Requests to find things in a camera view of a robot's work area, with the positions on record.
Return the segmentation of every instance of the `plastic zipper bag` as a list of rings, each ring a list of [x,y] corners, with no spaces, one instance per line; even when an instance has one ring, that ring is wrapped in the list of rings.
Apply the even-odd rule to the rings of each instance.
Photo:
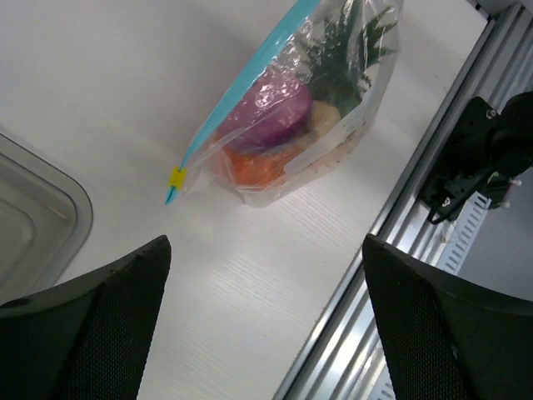
[[[331,171],[377,113],[401,0],[298,0],[194,135],[167,203],[201,173],[263,207]]]

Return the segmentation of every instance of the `red onion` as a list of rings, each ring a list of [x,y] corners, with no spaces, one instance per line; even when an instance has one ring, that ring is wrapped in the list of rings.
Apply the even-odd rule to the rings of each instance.
[[[269,68],[220,124],[217,137],[244,129],[227,146],[240,153],[263,153],[305,133],[311,110],[307,86],[289,72]]]

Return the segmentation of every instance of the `black bracket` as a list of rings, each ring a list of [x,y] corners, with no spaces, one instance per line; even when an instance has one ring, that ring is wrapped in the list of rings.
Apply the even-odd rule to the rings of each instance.
[[[491,208],[505,201],[510,180],[533,164],[532,110],[533,93],[512,98],[501,115],[480,97],[469,101],[420,192],[431,223],[456,220],[475,192]]]

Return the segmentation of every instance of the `table surface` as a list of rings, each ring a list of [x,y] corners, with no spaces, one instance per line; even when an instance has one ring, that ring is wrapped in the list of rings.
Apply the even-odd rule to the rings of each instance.
[[[271,398],[485,25],[464,0],[408,0],[376,123],[335,172],[264,209],[217,186],[164,207],[176,155],[290,6],[0,6],[1,128],[94,207],[62,280],[172,243],[140,399]]]

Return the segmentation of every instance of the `gray plastic tray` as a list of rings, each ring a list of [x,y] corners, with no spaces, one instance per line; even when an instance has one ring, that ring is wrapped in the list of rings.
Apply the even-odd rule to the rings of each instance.
[[[91,226],[83,188],[0,134],[0,304],[53,286]]]

